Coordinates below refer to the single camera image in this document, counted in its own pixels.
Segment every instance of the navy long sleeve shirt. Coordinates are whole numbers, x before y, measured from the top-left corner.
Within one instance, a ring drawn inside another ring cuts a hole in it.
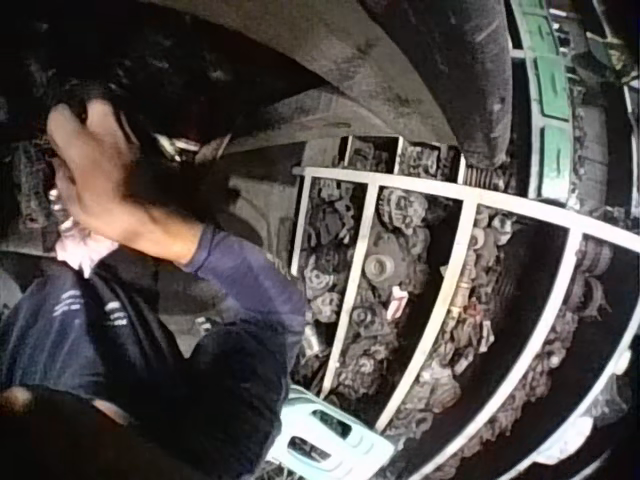
[[[0,391],[37,385],[101,399],[129,428],[210,478],[243,478],[279,432],[305,298],[254,245],[207,226],[186,271],[236,314],[184,359],[142,299],[97,268],[60,266],[0,323]]]

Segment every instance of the greasy hand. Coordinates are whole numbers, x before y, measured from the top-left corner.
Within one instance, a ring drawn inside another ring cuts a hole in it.
[[[126,180],[139,149],[108,102],[90,101],[86,124],[66,105],[58,105],[49,114],[47,132],[60,156],[54,161],[58,190],[78,222],[152,256],[177,263],[191,258],[200,224],[127,195]]]

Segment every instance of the green shelf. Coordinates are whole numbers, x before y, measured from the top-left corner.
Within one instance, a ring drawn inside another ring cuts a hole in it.
[[[522,8],[535,8],[545,10],[544,0],[520,0]]]
[[[540,194],[566,202],[571,187],[571,131],[545,125],[542,129],[542,185]]]
[[[569,87],[562,58],[537,57],[536,68],[542,114],[569,121]]]
[[[524,21],[529,31],[532,50],[537,55],[558,55],[558,46],[547,16],[525,13]]]

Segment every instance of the person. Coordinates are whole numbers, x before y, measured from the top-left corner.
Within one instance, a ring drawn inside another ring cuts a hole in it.
[[[47,131],[76,221],[215,283],[236,314],[185,359],[109,272],[61,264],[35,281],[0,323],[3,478],[251,476],[279,432],[303,293],[252,244],[131,198],[140,149],[108,102],[84,123],[59,105]]]

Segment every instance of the white plastic stool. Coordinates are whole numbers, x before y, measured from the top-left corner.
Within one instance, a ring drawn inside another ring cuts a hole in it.
[[[313,413],[318,411],[349,425],[351,431],[346,438],[316,418]],[[267,458],[307,480],[369,480],[394,452],[389,441],[297,386],[291,387],[281,419],[282,432]],[[289,442],[294,437],[322,449],[329,457],[315,460],[293,451]]]

